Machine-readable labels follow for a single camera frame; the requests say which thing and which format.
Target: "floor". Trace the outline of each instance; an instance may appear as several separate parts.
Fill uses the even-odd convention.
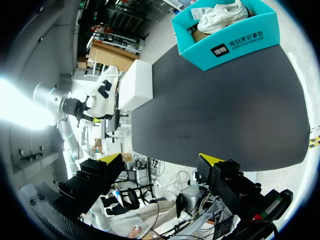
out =
[[[320,92],[320,75],[314,50],[303,30],[278,2],[274,0],[264,0],[263,2],[267,3],[277,13],[280,27],[280,45],[287,53],[303,87],[311,127],[310,138],[313,138],[320,134],[319,129],[317,129],[320,125],[320,94],[318,94]],[[176,44],[176,37],[171,25],[171,19],[174,16],[175,14],[169,13],[160,23],[150,25],[149,36],[146,39],[145,49],[140,58],[142,61],[153,64]],[[130,138],[128,138],[126,145],[130,146],[130,144]],[[266,194],[272,189],[279,192],[289,189],[293,192],[294,198],[290,208],[279,220],[275,221],[278,229],[286,224],[308,195],[317,171],[319,156],[320,147],[315,147],[308,151],[305,160],[300,164],[276,170],[246,173],[248,176],[251,175],[252,181],[262,184],[262,194]],[[165,189],[166,191],[163,187],[166,187],[170,183],[171,177],[174,177],[181,170],[187,171],[192,178],[193,168],[166,162],[165,176],[158,178],[162,188],[156,188],[156,193],[163,195],[171,191],[173,196],[170,196],[174,198],[179,192],[176,189],[177,186],[170,185]]]

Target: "gray table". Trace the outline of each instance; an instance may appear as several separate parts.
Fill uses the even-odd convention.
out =
[[[133,150],[196,167],[198,153],[242,171],[303,161],[310,126],[303,89],[277,45],[202,71],[177,46],[152,66],[153,100],[132,112]]]

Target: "wire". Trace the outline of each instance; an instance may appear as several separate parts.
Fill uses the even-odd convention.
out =
[[[180,173],[185,173],[184,180],[181,179]],[[162,187],[162,189],[166,189],[169,186],[173,185],[177,191],[181,191],[184,189],[183,184],[187,183],[189,180],[190,180],[189,173],[185,170],[181,170],[177,174],[173,175],[172,178],[169,180],[168,185],[165,187]]]
[[[201,205],[201,207],[199,207],[199,211],[197,211],[195,214],[192,215],[192,221],[190,224],[192,224],[194,222],[194,217],[202,210],[202,208],[204,207],[206,201],[208,200],[208,198],[210,197],[211,193],[208,194],[208,196],[206,196],[203,204]]]
[[[259,223],[262,223],[262,224],[267,224],[269,226],[272,227],[272,230],[274,232],[274,239],[279,239],[279,232],[278,232],[278,229],[276,227],[276,225],[272,222],[272,221],[268,221],[268,220],[255,220],[253,222],[251,222],[252,224],[259,224]]]
[[[156,218],[155,218],[155,221],[154,221],[152,227],[150,227],[150,228],[148,227],[148,228],[144,231],[144,233],[141,234],[141,236],[139,237],[139,239],[143,239],[143,238],[151,231],[151,229],[153,229],[153,228],[155,227],[156,222],[158,221],[159,212],[160,212],[159,203],[158,203],[158,200],[157,200],[156,198],[154,198],[154,199],[155,199],[156,204],[157,204],[157,206],[158,206],[158,213],[157,213],[157,215],[156,215]]]
[[[202,237],[192,236],[192,235],[177,234],[177,235],[172,235],[172,236],[187,236],[187,237],[193,237],[193,238],[196,238],[196,239],[204,240]]]
[[[226,214],[228,215],[228,217],[231,217],[231,216],[232,216],[232,215],[229,215],[229,214],[226,212],[225,209],[223,209],[222,211],[223,211],[224,213],[226,213]],[[236,229],[233,220],[232,220],[232,226],[233,226],[233,229]]]
[[[166,166],[165,166],[165,162],[163,162],[163,170],[159,175],[157,175],[157,177],[160,177],[162,174],[164,174],[165,170],[166,170]]]

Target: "shoe box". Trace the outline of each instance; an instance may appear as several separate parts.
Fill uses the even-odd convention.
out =
[[[197,30],[191,9],[214,8],[234,0],[198,0],[172,19],[179,54],[203,71],[280,43],[276,12],[260,0],[242,0],[250,17],[213,34]]]

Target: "black cable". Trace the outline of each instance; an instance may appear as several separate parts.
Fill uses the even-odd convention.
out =
[[[196,238],[196,239],[204,240],[203,237],[192,236],[192,235],[177,234],[177,235],[173,235],[173,236],[187,236],[187,237],[193,237],[193,238]]]
[[[261,223],[261,224],[267,224],[269,226],[272,227],[272,230],[274,232],[274,239],[279,239],[279,232],[278,232],[278,229],[276,227],[276,225],[272,222],[272,221],[268,221],[268,220],[255,220],[253,222],[251,222],[252,224],[258,224],[258,223]]]
[[[157,177],[160,177],[162,174],[164,174],[165,169],[166,169],[165,162],[163,162],[163,170],[159,175],[157,175]]]
[[[144,238],[146,235],[148,235],[148,233],[150,233],[151,230],[153,230],[153,228],[155,227],[155,225],[156,225],[156,223],[157,223],[157,221],[158,221],[159,212],[160,212],[159,203],[158,203],[158,200],[157,200],[156,198],[154,198],[154,199],[155,199],[156,204],[157,204],[157,206],[158,206],[158,213],[157,213],[157,215],[156,215],[156,218],[155,218],[155,221],[154,221],[152,227],[151,227],[151,228],[149,229],[149,231],[143,236],[143,238]]]
[[[225,209],[223,209],[223,212],[226,213],[228,215],[228,217],[231,217],[232,215],[229,215]],[[233,226],[233,229],[236,229],[235,228],[235,225],[234,225],[234,221],[232,220],[232,226]]]

